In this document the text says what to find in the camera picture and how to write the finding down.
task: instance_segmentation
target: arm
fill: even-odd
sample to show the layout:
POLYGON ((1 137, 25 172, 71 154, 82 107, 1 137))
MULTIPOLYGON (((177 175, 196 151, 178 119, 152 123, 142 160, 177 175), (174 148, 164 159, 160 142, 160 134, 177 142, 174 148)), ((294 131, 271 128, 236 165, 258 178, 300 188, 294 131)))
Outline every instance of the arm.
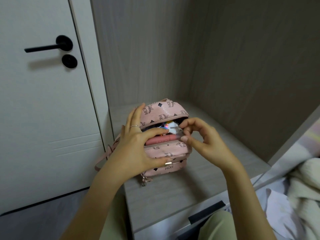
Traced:
POLYGON ((141 172, 163 167, 167 163, 166 157, 148 157, 143 145, 148 139, 168 133, 168 130, 153 128, 142 133, 139 127, 131 127, 140 124, 144 106, 142 104, 129 114, 126 125, 121 128, 119 145, 94 178, 82 206, 60 240, 98 240, 111 202, 120 186, 141 172))
POLYGON ((260 206, 248 174, 241 162, 229 150, 218 132, 199 118, 189 118, 180 125, 185 136, 181 140, 191 145, 205 159, 219 167, 225 178, 238 240, 276 240, 260 206), (191 133, 198 131, 200 142, 191 133))

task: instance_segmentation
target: pink pouch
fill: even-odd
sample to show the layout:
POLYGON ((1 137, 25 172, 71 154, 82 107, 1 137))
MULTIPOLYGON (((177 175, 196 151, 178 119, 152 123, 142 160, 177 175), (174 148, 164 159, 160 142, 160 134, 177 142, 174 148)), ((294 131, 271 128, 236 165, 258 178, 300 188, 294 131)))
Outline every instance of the pink pouch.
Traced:
MULTIPOLYGON (((141 114, 140 129, 144 129, 150 125, 159 124, 169 120, 175 120, 179 118, 181 118, 182 120, 187 119, 188 117, 189 114, 180 104, 166 98, 159 102, 152 103, 143 109, 143 112, 141 114)), ((112 146, 108 146, 107 152, 98 159, 98 162, 102 161, 105 158, 108 159, 114 149, 116 149, 119 141, 120 135, 117 136, 112 146)), ((190 146, 186 145, 184 142, 178 139, 157 143, 154 145, 148 145, 145 146, 144 149, 149 157, 170 157, 172 159, 172 164, 166 165, 161 168, 150 169, 141 173, 144 186, 146 185, 147 181, 152 180, 148 177, 171 173, 184 168, 187 164, 187 158, 192 152, 192 148, 190 146)), ((97 171, 100 170, 97 165, 95 166, 95 169, 97 171)))

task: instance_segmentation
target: white door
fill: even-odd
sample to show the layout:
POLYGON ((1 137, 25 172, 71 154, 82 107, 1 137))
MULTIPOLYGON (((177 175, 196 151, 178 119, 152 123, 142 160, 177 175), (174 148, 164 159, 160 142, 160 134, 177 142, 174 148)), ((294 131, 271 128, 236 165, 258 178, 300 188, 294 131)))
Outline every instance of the white door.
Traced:
POLYGON ((68 0, 0 0, 0 213, 85 188, 104 153, 68 0), (64 35, 73 49, 26 53, 64 35), (73 55, 74 69, 62 64, 73 55))

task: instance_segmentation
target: wooden grain surface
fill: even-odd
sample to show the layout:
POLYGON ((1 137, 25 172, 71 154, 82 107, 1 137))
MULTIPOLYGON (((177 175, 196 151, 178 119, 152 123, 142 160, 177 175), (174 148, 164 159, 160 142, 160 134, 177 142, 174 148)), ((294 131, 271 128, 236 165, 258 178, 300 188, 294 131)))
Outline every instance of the wooden grain surface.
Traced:
POLYGON ((190 97, 266 162, 320 104, 319 9, 210 2, 190 97))
POLYGON ((186 98, 210 0, 92 0, 111 107, 186 98))
MULTIPOLYGON (((258 158, 207 113, 188 102, 178 102, 191 117, 199 117, 216 128, 226 145, 242 162, 250 178, 264 173, 270 168, 267 163, 258 158)), ((134 106, 122 107, 118 112, 112 110, 111 115, 121 118, 120 123, 123 124, 127 113, 122 111, 131 110, 134 106)), ((197 132, 194 132, 193 136, 202 140, 197 132)), ((141 186, 141 180, 142 177, 138 175, 124 184, 133 232, 159 222, 227 189, 221 170, 206 161, 196 150, 193 150, 188 158, 185 169, 155 176, 146 187, 141 186)))

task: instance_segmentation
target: black door handle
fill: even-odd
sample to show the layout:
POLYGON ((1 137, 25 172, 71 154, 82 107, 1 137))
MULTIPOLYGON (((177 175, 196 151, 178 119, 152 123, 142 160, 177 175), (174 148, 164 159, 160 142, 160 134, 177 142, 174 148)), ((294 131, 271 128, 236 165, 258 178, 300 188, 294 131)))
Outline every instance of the black door handle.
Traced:
POLYGON ((24 51, 26 53, 36 52, 36 51, 53 50, 53 49, 61 49, 63 51, 70 51, 70 50, 72 50, 72 48, 73 48, 72 41, 67 36, 59 35, 56 38, 56 44, 33 47, 33 48, 26 48, 26 49, 24 49, 24 51))

